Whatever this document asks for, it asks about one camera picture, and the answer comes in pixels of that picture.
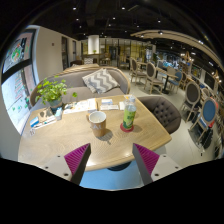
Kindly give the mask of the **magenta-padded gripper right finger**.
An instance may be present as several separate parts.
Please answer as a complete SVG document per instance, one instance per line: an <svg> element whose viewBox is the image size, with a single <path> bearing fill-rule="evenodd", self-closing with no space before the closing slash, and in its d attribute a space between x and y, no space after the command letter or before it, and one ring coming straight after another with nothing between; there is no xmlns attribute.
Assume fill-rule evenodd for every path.
<svg viewBox="0 0 224 224"><path fill-rule="evenodd" d="M132 153L144 185L181 170L181 167L167 154L158 155L139 144L133 144Z"/></svg>

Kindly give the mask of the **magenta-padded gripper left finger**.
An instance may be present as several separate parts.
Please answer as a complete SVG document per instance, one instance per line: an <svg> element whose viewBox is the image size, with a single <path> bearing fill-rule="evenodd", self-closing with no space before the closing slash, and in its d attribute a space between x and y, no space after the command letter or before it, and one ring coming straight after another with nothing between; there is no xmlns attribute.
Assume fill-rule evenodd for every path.
<svg viewBox="0 0 224 224"><path fill-rule="evenodd" d="M43 166L43 169L79 185L90 154L91 144L87 143L66 155L56 155Z"/></svg>

